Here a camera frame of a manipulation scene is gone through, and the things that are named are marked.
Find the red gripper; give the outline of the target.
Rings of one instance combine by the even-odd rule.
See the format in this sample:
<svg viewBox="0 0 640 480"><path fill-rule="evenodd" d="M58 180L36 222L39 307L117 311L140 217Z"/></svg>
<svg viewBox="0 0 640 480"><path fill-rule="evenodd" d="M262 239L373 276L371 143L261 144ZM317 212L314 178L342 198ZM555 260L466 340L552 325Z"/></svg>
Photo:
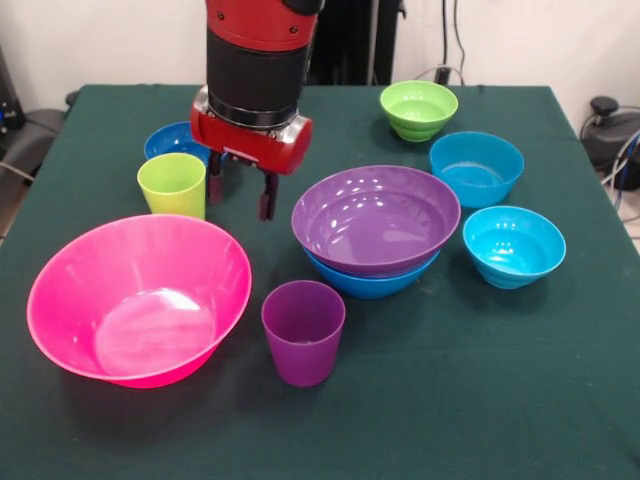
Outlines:
<svg viewBox="0 0 640 480"><path fill-rule="evenodd" d="M282 127L255 130L238 126L215 114L208 105L208 87L195 96L190 114L194 140L212 151L208 161L208 202L223 199L222 167L230 153L262 170L264 188L259 198L259 219L275 215L279 175L291 175L302 163L311 144L313 121L299 114Z"/></svg>

